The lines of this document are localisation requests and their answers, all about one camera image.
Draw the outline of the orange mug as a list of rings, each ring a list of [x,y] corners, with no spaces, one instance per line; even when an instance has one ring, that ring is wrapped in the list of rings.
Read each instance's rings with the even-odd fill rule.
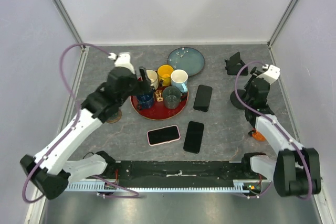
[[[258,132],[256,129],[253,129],[253,130],[249,131],[248,135],[250,137],[253,137],[255,140],[257,140],[259,142],[266,141],[266,138],[260,132]]]

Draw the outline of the black round-base phone stand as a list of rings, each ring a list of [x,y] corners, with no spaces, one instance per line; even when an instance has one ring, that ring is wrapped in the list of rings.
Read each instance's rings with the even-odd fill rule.
[[[249,100],[249,90],[250,90],[250,87],[251,87],[251,82],[257,78],[258,75],[261,74],[261,71],[257,70],[257,67],[253,67],[251,72],[251,77],[250,79],[248,80],[248,82],[245,84],[244,88],[243,89],[238,89],[237,90],[237,93],[238,93],[238,96],[240,97],[240,99],[245,103],[247,104],[248,100]],[[233,91],[231,94],[230,94],[230,101],[232,103],[232,105],[234,107],[236,107],[237,109],[239,110],[244,110],[245,107],[242,105],[241,102],[239,102],[237,96],[236,96],[236,93],[235,91]]]

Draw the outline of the black folding phone stand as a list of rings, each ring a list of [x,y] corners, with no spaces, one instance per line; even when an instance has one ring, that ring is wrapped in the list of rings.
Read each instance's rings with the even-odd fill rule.
[[[241,59],[240,52],[236,52],[229,59],[225,59],[225,63],[225,70],[230,76],[236,76],[239,70],[246,65]]]

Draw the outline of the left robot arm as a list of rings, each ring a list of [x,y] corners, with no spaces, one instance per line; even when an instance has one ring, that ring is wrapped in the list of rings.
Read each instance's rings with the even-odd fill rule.
[[[68,162],[68,158],[92,132],[119,111],[128,97],[152,90],[146,69],[140,67],[139,71],[138,78],[128,68],[114,67],[106,82],[77,107],[74,119],[50,144],[34,156],[26,154],[21,158],[26,181],[32,182],[44,197],[55,199],[69,183],[86,177],[114,175],[115,160],[104,151],[74,164]]]

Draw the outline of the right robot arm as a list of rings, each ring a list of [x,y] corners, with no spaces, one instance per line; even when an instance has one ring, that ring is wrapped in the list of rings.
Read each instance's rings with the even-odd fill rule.
[[[245,118],[277,153],[276,161],[253,156],[240,166],[241,174],[248,179],[258,173],[272,180],[281,197],[297,196],[308,199],[321,191],[320,158],[314,148],[297,142],[280,125],[267,104],[270,84],[263,78],[252,77],[245,86],[243,101]]]

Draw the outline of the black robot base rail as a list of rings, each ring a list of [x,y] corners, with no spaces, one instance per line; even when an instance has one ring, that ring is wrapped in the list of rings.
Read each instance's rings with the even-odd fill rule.
[[[246,162],[229,161],[120,161],[100,177],[128,188],[231,187],[234,180],[260,180]]]

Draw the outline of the black phone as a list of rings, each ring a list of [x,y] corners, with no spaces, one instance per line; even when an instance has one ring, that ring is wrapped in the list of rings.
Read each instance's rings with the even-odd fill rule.
[[[203,132],[203,123],[190,121],[187,127],[183,150],[189,153],[198,154],[201,149]]]

